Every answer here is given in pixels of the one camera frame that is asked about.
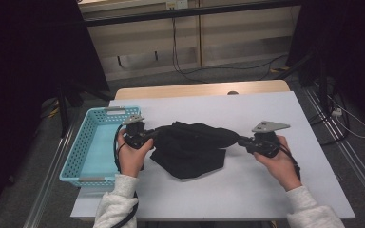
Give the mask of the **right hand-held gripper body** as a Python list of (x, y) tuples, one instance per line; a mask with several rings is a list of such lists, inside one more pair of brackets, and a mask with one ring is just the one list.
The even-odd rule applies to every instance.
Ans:
[(248, 152), (251, 154), (257, 152), (265, 157), (274, 158), (280, 147), (276, 131), (289, 127), (290, 125), (286, 123), (260, 122), (252, 129), (254, 136), (250, 139)]

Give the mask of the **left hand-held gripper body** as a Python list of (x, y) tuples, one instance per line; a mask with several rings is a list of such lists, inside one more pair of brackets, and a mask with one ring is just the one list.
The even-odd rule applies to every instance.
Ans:
[(144, 117), (140, 114), (133, 114), (123, 121), (126, 127), (125, 141), (135, 149), (141, 148), (147, 141), (147, 131), (144, 129)]

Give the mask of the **black pants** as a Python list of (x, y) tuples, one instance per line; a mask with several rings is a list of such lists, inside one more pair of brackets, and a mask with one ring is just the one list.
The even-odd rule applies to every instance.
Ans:
[(157, 128), (150, 159), (174, 178), (194, 179), (223, 168), (226, 148), (240, 135), (204, 123), (174, 122)]

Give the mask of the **light blue plastic basket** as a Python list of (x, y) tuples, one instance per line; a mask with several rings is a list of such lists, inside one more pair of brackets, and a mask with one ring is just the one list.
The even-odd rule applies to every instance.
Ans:
[(117, 129), (131, 115), (139, 115), (138, 106), (91, 108), (85, 115), (60, 180), (76, 187), (111, 186), (119, 173), (114, 162)]

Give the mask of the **person's left hand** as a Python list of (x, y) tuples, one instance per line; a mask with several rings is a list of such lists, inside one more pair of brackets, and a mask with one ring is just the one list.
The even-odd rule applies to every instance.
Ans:
[(122, 129), (117, 137), (119, 148), (117, 149), (121, 174), (137, 178), (144, 165), (144, 158), (153, 147), (153, 140), (149, 139), (139, 149), (130, 147), (124, 138), (125, 129)]

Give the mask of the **person's right hand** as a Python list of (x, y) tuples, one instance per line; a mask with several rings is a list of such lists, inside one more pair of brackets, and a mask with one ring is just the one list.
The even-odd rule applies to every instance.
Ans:
[(255, 159), (266, 166), (269, 173), (279, 182), (286, 192), (302, 185), (292, 160), (283, 151), (279, 151), (274, 158), (267, 158), (255, 152)]

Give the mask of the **white table cover board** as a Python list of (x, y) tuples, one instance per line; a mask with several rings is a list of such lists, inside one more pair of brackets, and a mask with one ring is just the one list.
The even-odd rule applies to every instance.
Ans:
[[(345, 197), (294, 92), (135, 99), (148, 128), (175, 121), (231, 129), (250, 136), (262, 121), (281, 130), (300, 166), (301, 181), (322, 205), (342, 219), (355, 213)], [(226, 151), (222, 169), (193, 180), (178, 180), (147, 160), (137, 187), (140, 221), (244, 221), (283, 219), (292, 208), (284, 190), (238, 145)]]

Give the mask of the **light wooden table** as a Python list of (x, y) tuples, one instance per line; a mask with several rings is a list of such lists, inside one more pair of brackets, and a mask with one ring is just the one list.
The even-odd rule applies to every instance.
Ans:
[(267, 80), (252, 82), (230, 82), (196, 85), (164, 85), (149, 87), (132, 87), (119, 89), (115, 94), (116, 100), (172, 98), (188, 96), (227, 95), (229, 91), (241, 94), (285, 92), (289, 91), (288, 84), (283, 80)]

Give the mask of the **black metal stand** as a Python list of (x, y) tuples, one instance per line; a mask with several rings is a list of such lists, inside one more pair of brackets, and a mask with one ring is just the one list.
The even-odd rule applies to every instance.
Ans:
[(69, 119), (67, 114), (67, 104), (72, 107), (80, 107), (84, 100), (81, 96), (82, 92), (86, 92), (96, 98), (109, 102), (112, 98), (105, 93), (95, 90), (87, 85), (83, 85), (74, 80), (64, 80), (59, 83), (57, 88), (57, 101), (62, 124), (61, 137), (64, 137), (69, 130)]
[[(316, 54), (311, 51), (310, 53), (306, 54), (303, 58), (297, 61), (295, 64), (289, 67), (288, 70), (280, 73), (277, 77), (277, 80), (284, 80), (287, 77), (291, 76), (293, 73), (298, 72), (301, 68), (306, 66)], [(328, 105), (328, 97), (327, 97), (327, 77), (326, 73), (326, 66), (325, 64), (320, 61), (320, 72), (319, 72), (319, 103), (321, 109), (324, 113), (329, 113), (329, 105)]]

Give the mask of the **black horizontal metal bar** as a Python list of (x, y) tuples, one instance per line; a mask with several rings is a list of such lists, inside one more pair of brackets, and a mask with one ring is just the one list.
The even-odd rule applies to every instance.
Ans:
[(173, 10), (138, 13), (138, 14), (122, 15), (122, 16), (96, 17), (92, 19), (85, 19), (84, 24), (87, 27), (98, 27), (98, 26), (117, 25), (117, 24), (153, 21), (161, 19), (181, 18), (189, 16), (248, 11), (248, 10), (269, 10), (276, 8), (300, 6), (302, 2), (303, 0), (260, 0), (258, 2), (251, 2), (251, 3), (199, 7), (193, 9), (173, 9)]

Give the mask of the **black curtain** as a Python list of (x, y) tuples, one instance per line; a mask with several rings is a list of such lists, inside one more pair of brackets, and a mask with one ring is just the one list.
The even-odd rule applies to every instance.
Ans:
[(106, 91), (80, 0), (0, 0), (0, 194), (25, 157), (42, 102)]
[(303, 73), (314, 80), (324, 63), (365, 115), (365, 0), (302, 0), (286, 64), (311, 52)]

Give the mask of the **aluminium floor rail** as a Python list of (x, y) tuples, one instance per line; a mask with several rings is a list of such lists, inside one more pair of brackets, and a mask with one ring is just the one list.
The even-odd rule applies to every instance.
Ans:
[(317, 112), (319, 118), (322, 120), (329, 134), (333, 137), (334, 144), (338, 146), (340, 152), (350, 164), (356, 176), (365, 188), (365, 164), (362, 162), (361, 158), (357, 155), (354, 148), (345, 138), (345, 134), (340, 130), (338, 124), (334, 121), (334, 119), (322, 112), (322, 107), (319, 105), (319, 98), (317, 97), (317, 94), (313, 90), (310, 90), (308, 88), (305, 88), (303, 92), (306, 94), (308, 100)]
[(74, 129), (71, 127), (63, 133), (54, 153), (54, 157), (50, 163), (48, 172), (46, 173), (40, 190), (38, 191), (37, 196), (31, 206), (23, 228), (38, 228), (47, 206), (52, 186), (58, 179), (59, 172), (61, 171), (61, 161), (65, 156), (67, 147), (73, 135)]

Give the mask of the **white wall socket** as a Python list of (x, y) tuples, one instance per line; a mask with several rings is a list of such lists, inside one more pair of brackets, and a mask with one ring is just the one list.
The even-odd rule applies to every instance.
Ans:
[(165, 6), (168, 10), (183, 10), (188, 8), (188, 0), (167, 0)]

